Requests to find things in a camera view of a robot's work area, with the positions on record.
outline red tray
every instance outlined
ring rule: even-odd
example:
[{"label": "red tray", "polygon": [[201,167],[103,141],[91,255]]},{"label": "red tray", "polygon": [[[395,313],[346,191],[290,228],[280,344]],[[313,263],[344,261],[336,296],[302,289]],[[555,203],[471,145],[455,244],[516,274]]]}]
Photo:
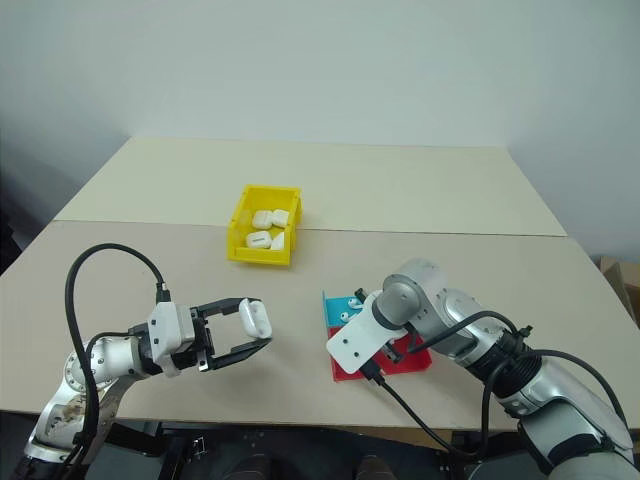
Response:
[{"label": "red tray", "polygon": [[[329,338],[338,333],[341,328],[342,327],[329,327]],[[422,343],[422,341],[418,339],[416,343],[419,345]],[[393,344],[393,348],[395,348],[399,353],[405,355],[399,363],[393,363],[382,352],[378,352],[373,356],[373,359],[378,365],[380,365],[380,368],[382,368],[382,373],[384,375],[420,372],[422,370],[426,370],[431,365],[431,355],[429,355],[428,350],[423,350],[421,352],[413,354],[407,353],[407,349],[409,348],[409,335],[396,340]],[[360,372],[345,372],[333,358],[331,358],[331,372],[333,373],[333,379],[336,382],[341,382],[342,380],[356,380],[358,378],[364,378],[364,376]]]}]

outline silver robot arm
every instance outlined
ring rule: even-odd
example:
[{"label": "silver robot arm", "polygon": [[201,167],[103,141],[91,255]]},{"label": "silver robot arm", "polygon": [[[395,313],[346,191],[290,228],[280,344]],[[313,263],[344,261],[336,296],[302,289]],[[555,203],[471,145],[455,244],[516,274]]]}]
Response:
[{"label": "silver robot arm", "polygon": [[[235,312],[240,313],[245,332],[255,340],[213,357],[207,317]],[[86,473],[107,438],[124,393],[135,382],[163,372],[173,377],[196,365],[202,372],[223,368],[250,357],[270,341],[271,326],[264,304],[248,298],[228,298],[191,308],[159,302],[146,323],[129,329],[126,335],[107,334],[98,339],[90,355],[99,395],[98,430],[73,478]],[[64,364],[62,383],[40,414],[12,478],[48,479],[69,473],[72,466],[65,460],[73,456],[76,437],[83,428],[85,388],[73,352]]]},{"label": "silver robot arm", "polygon": [[[367,297],[362,312],[327,349],[352,373],[389,340],[413,332],[432,343],[484,310],[464,292],[446,288],[438,267],[412,260],[384,280],[382,291]],[[493,393],[505,412],[519,419],[524,443],[549,478],[639,478],[631,437],[619,416],[555,360],[526,357],[530,349],[518,336],[495,318],[481,316],[432,348],[483,383],[504,362]],[[601,471],[610,476],[599,476]]]}]

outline tabletop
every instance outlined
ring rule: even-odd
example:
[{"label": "tabletop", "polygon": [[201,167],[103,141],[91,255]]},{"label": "tabletop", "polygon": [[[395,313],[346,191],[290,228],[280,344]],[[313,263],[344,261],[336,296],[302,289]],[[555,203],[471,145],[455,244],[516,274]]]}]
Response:
[{"label": "tabletop", "polygon": [[56,219],[226,226],[251,183],[301,188],[303,229],[566,235],[502,147],[134,137]]},{"label": "tabletop", "polygon": [[[126,222],[55,221],[0,278],[0,408],[39,412],[56,390],[72,346],[63,290],[67,270],[87,247],[130,245],[164,274],[174,301],[198,305],[228,296],[262,298],[274,340],[229,368],[134,385],[119,415],[164,420],[314,425],[413,426],[392,399],[365,381],[335,383],[325,350],[322,292],[379,288],[412,257],[437,263],[449,285],[516,325],[533,325],[528,343],[578,355],[617,392],[631,427],[640,427],[640,332],[580,246],[561,236],[451,235],[301,230],[287,268],[229,262],[225,228]],[[83,266],[76,299],[85,338],[143,322],[153,308],[146,268],[120,252]],[[212,318],[218,353],[244,337],[236,317]],[[598,390],[597,384],[579,373]],[[433,354],[433,365],[389,382],[433,427],[478,428],[481,385]],[[497,403],[491,427],[513,428]]]}]

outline white object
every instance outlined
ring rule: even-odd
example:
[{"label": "white object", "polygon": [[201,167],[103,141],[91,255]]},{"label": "white object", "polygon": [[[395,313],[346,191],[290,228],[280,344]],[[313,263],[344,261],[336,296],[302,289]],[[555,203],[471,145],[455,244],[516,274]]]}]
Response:
[{"label": "white object", "polygon": [[253,226],[253,228],[266,230],[267,228],[271,228],[272,217],[273,213],[271,212],[271,210],[258,210],[253,214],[251,225]]},{"label": "white object", "polygon": [[289,212],[286,210],[276,209],[273,211],[271,216],[271,222],[280,228],[284,228],[287,226],[287,222],[289,221]]},{"label": "white object", "polygon": [[350,317],[349,323],[327,342],[327,350],[347,373],[355,373],[388,341],[407,334],[404,328],[388,330],[373,317],[371,305],[380,293],[382,290],[371,293],[362,311]]},{"label": "white object", "polygon": [[271,250],[284,250],[284,232],[280,232],[273,238]]},{"label": "white object", "polygon": [[247,335],[253,338],[271,337],[271,323],[264,303],[259,300],[249,302],[249,299],[245,298],[240,302],[238,312]]},{"label": "white object", "polygon": [[269,248],[271,246],[271,234],[266,230],[253,232],[247,235],[247,247]]},{"label": "white object", "polygon": [[147,318],[147,326],[153,363],[159,365],[167,377],[180,375],[171,355],[184,351],[195,339],[189,308],[160,302]]}]

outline white block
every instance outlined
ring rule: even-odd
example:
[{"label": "white block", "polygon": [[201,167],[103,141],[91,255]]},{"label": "white block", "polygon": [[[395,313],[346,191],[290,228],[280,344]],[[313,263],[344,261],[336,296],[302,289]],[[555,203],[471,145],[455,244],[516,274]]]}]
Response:
[{"label": "white block", "polygon": [[271,235],[269,232],[261,230],[247,235],[247,247],[249,248],[269,248],[271,246]]},{"label": "white block", "polygon": [[284,250],[284,232],[280,232],[273,238],[271,250]]},{"label": "white block", "polygon": [[271,223],[273,223],[276,227],[284,228],[287,226],[287,222],[289,221],[289,212],[286,210],[274,210],[271,216]]},{"label": "white block", "polygon": [[251,225],[253,225],[253,228],[266,230],[267,228],[271,228],[271,217],[273,217],[273,213],[271,212],[271,210],[258,210],[253,214]]}]

